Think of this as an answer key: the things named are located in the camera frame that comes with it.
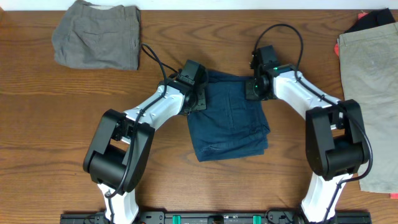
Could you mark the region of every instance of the gray cloth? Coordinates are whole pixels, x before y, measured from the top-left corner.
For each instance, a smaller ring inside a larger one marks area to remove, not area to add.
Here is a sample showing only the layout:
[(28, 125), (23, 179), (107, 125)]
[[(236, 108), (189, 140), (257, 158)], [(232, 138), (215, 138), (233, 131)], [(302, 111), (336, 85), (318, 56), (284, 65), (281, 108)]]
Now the gray cloth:
[(344, 96), (361, 105), (374, 154), (361, 190), (398, 193), (398, 23), (341, 34), (339, 45)]
[(70, 68), (137, 70), (140, 12), (135, 6), (95, 9), (77, 0), (52, 35), (55, 61)]

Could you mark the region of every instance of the beige cloth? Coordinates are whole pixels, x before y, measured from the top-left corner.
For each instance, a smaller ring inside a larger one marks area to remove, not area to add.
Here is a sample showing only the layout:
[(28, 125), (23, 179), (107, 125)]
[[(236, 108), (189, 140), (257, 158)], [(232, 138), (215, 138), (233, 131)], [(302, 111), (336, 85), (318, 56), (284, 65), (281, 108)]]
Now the beige cloth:
[(341, 34), (339, 48), (344, 97), (361, 105), (374, 154), (361, 190), (398, 193), (398, 23)]

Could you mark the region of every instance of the white background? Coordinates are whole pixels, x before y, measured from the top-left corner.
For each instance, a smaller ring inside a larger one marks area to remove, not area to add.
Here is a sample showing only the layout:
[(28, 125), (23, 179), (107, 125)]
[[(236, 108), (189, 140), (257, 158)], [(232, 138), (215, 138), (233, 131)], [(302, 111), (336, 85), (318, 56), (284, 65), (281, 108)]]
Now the white background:
[[(141, 10), (218, 9), (398, 9), (398, 0), (87, 0), (103, 6), (136, 5)], [(0, 0), (4, 10), (67, 10), (74, 0)]]

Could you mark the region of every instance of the dark blue cloth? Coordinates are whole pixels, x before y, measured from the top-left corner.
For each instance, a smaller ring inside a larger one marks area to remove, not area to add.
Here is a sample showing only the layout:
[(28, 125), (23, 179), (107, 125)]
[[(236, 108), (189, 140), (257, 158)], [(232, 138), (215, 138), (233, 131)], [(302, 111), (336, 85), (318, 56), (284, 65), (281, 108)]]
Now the dark blue cloth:
[(244, 97), (244, 81), (221, 72), (208, 72), (207, 109), (187, 117), (199, 161), (261, 155), (270, 132), (260, 101)]

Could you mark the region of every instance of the wooden table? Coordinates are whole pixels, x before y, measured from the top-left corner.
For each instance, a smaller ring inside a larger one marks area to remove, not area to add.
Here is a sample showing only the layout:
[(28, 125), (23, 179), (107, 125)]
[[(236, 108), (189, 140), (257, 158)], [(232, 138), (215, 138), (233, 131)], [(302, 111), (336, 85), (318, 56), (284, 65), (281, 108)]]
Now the wooden table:
[[(300, 70), (342, 98), (333, 47), (359, 12), (142, 11), (142, 41), (175, 68), (192, 59), (252, 75), (248, 62), (259, 34), (286, 22), (305, 41)], [(61, 213), (104, 209), (100, 190), (82, 169), (100, 117), (110, 108), (138, 105), (161, 80), (159, 67), (145, 55), (134, 72), (56, 64), (51, 35), (62, 15), (4, 12), (0, 21), (0, 223), (58, 223)], [(299, 42), (292, 31), (275, 29), (261, 41), (265, 44), (274, 44), (282, 62), (296, 62)], [(296, 207), (312, 173), (304, 152), (305, 123), (282, 101), (262, 104), (272, 131), (263, 156), (199, 163), (186, 117), (167, 121), (156, 132), (138, 204), (168, 211)], [(398, 222), (398, 201), (361, 192), (357, 182), (346, 186), (337, 209), (369, 210), (374, 223)]]

